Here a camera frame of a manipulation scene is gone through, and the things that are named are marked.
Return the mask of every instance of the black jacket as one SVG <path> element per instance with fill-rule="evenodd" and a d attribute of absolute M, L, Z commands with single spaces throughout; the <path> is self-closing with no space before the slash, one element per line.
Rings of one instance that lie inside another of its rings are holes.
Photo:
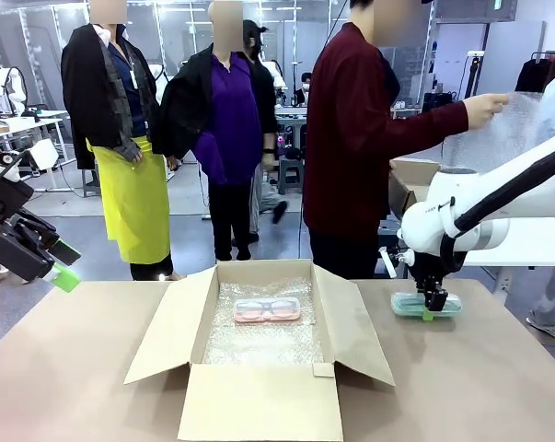
<path fill-rule="evenodd" d="M 132 47 L 138 55 L 138 61 L 148 76 L 148 85 L 156 95 L 156 81 L 150 72 L 148 63 L 142 53 L 126 39 L 123 41 Z M 87 141 L 91 145 L 116 147 L 121 144 L 118 122 L 108 100 L 108 80 L 103 52 L 99 47 L 99 35 L 93 25 L 85 25 L 73 31 L 70 41 L 63 49 L 62 78 L 64 106 L 71 117 L 73 144 L 75 146 L 76 165 L 79 169 L 94 169 L 95 158 L 87 150 Z M 154 139 L 158 121 L 149 122 Z"/>
<path fill-rule="evenodd" d="M 212 105 L 213 47 L 194 54 L 167 84 L 161 104 L 161 126 L 156 133 L 166 142 L 157 143 L 162 149 L 155 153 L 183 158 L 205 130 Z M 238 55 L 249 63 L 261 130 L 274 134 L 277 121 L 272 76 L 262 64 L 252 64 L 242 52 Z"/>
<path fill-rule="evenodd" d="M 298 89 L 295 92 L 295 98 L 297 101 L 297 105 L 304 104 L 306 102 L 306 96 L 304 95 L 304 90 Z"/>

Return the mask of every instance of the cardboard box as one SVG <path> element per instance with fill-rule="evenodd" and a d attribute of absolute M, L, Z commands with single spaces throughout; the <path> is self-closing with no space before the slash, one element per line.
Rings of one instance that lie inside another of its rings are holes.
<path fill-rule="evenodd" d="M 433 176 L 441 166 L 433 161 L 402 158 L 389 165 L 389 208 L 397 219 L 402 219 L 411 205 L 426 200 Z"/>
<path fill-rule="evenodd" d="M 300 277 L 312 283 L 324 363 L 202 364 L 220 283 Z M 124 383 L 191 366 L 180 440 L 342 441 L 335 362 L 395 385 L 356 284 L 305 260 L 223 262 L 169 286 Z"/>

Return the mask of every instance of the desk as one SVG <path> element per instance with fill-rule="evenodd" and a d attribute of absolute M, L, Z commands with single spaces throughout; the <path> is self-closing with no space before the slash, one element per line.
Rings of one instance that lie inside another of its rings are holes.
<path fill-rule="evenodd" d="M 506 302 L 515 267 L 555 267 L 555 218 L 515 218 L 495 249 L 468 253 L 467 266 L 499 267 L 494 294 Z"/>
<path fill-rule="evenodd" d="M 189 369 L 124 386 L 168 283 L 53 290 L 0 342 L 0 442 L 172 442 Z M 398 386 L 337 366 L 345 442 L 555 442 L 555 360 L 475 281 L 454 320 L 396 318 L 408 281 L 360 282 Z"/>
<path fill-rule="evenodd" d="M 62 121 L 61 118 L 42 118 L 39 122 L 36 122 L 33 117 L 14 117 L 14 118 L 2 118 L 0 119 L 2 122 L 6 122 L 9 124 L 9 132 L 5 132 L 0 134 L 0 138 L 7 138 L 13 134 L 19 134 L 22 132 L 27 132 L 32 129 L 42 129 L 47 128 L 51 124 L 54 124 L 56 128 L 56 133 L 58 134 L 58 146 L 63 152 L 64 163 L 62 165 L 69 163 L 68 154 L 66 153 L 66 147 L 64 146 L 63 135 L 60 131 L 59 123 Z M 52 169 L 47 169 L 46 173 L 50 176 L 52 181 L 52 188 L 51 189 L 35 189 L 35 192 L 74 192 L 71 188 L 58 188 L 56 184 L 56 180 L 54 178 L 54 173 Z"/>
<path fill-rule="evenodd" d="M 61 115 L 66 115 L 68 111 L 66 110 L 43 110 L 38 116 L 40 118 L 54 118 L 59 117 Z"/>
<path fill-rule="evenodd" d="M 422 108 L 405 108 L 405 109 L 391 108 L 390 110 L 391 110 L 391 118 L 393 120 L 396 120 L 399 114 L 414 113 L 415 115 L 418 115 L 419 113 L 422 112 Z"/>
<path fill-rule="evenodd" d="M 298 149 L 302 148 L 302 126 L 307 124 L 306 115 L 301 115 L 299 118 L 293 118 L 291 116 L 277 116 L 277 124 L 282 124 L 283 126 L 292 126 L 294 128 L 294 147 Z"/>
<path fill-rule="evenodd" d="M 1 118 L 0 121 L 9 124 L 9 132 L 0 134 L 0 138 L 30 131 L 32 129 L 41 129 L 43 127 L 48 127 L 51 124 L 54 124 L 54 127 L 56 128 L 56 133 L 58 134 L 58 144 L 63 151 L 64 164 L 68 162 L 68 154 L 66 153 L 66 148 L 64 147 L 63 134 L 61 133 L 59 126 L 59 123 L 62 121 L 61 118 L 42 118 L 39 122 L 35 122 L 33 117 L 14 117 Z"/>

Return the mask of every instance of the grey floor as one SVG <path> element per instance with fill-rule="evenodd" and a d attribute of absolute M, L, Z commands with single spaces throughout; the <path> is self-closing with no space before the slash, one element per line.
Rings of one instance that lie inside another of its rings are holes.
<path fill-rule="evenodd" d="M 81 258 L 74 270 L 85 281 L 130 280 L 127 264 L 120 261 L 117 247 L 107 241 L 102 216 L 47 218 L 62 238 L 81 250 Z M 305 226 L 300 233 L 300 214 L 286 214 L 279 226 L 271 224 L 271 217 L 261 218 L 260 242 L 252 246 L 256 259 L 310 258 L 309 236 Z M 199 215 L 173 215 L 170 218 L 173 262 L 177 272 L 194 273 L 214 265 L 212 226 Z M 521 321 L 540 298 L 550 269 L 517 270 L 506 306 Z M 491 274 L 481 268 L 467 268 L 454 275 L 477 279 L 493 289 Z M 36 281 L 21 285 L 17 278 L 0 284 L 0 339 L 51 289 L 48 283 Z M 555 346 L 546 346 L 555 357 Z"/>

